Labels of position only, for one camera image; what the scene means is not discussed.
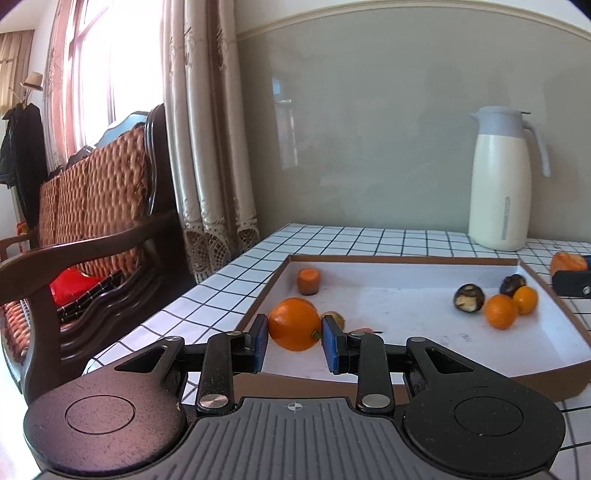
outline pitcher handle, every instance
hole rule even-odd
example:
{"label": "pitcher handle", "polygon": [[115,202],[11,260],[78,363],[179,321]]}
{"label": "pitcher handle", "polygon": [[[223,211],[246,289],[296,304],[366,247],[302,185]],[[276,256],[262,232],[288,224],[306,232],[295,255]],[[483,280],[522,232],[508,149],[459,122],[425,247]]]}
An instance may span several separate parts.
{"label": "pitcher handle", "polygon": [[538,142],[538,148],[540,149],[540,155],[542,158],[542,175],[544,175],[544,177],[550,177],[550,156],[548,155],[548,149],[546,148],[546,144],[542,138],[540,129],[535,127],[528,120],[523,120],[523,128],[531,130],[531,132],[534,134],[535,140]]}

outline white thermos pitcher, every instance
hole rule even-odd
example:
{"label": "white thermos pitcher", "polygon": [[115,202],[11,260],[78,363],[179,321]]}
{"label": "white thermos pitcher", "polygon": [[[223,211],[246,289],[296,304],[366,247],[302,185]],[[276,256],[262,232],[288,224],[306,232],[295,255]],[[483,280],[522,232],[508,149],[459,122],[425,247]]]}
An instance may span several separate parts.
{"label": "white thermos pitcher", "polygon": [[523,129],[538,142],[544,177],[550,160],[540,132],[522,113],[484,106],[470,115],[480,129],[474,152],[468,235],[483,247],[515,251],[525,245],[530,225],[531,167]]}

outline curtain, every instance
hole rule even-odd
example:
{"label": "curtain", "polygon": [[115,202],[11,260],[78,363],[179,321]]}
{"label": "curtain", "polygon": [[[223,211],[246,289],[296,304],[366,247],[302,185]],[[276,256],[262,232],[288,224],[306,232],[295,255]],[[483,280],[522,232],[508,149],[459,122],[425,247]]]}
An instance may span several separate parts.
{"label": "curtain", "polygon": [[29,57],[33,43],[33,30],[0,34],[0,118],[22,98],[21,86],[29,71]]}
{"label": "curtain", "polygon": [[67,95],[64,72],[74,3],[74,0],[59,0],[57,3],[43,74],[41,116],[49,171],[67,163],[68,157],[76,151],[72,122],[66,118],[66,98],[71,101],[72,96]]}
{"label": "curtain", "polygon": [[234,0],[165,0],[164,105],[187,257],[202,281],[259,241]]}

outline metal rivet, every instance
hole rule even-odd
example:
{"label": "metal rivet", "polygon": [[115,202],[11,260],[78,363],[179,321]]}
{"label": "metal rivet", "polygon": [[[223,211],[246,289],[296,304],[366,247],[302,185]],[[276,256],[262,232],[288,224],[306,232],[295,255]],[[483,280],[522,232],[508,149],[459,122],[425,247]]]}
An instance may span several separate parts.
{"label": "metal rivet", "polygon": [[203,408],[222,408],[228,404],[228,397],[219,393],[204,395],[199,400]]}
{"label": "metal rivet", "polygon": [[390,399],[381,393],[370,393],[361,399],[361,403],[367,408],[385,408],[390,405]]}

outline window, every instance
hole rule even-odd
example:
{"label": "window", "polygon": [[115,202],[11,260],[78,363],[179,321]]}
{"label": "window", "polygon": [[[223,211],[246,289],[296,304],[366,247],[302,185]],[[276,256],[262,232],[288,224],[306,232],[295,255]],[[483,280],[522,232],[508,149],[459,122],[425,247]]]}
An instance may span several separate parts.
{"label": "window", "polygon": [[69,60],[77,148],[163,101],[163,0],[77,0]]}

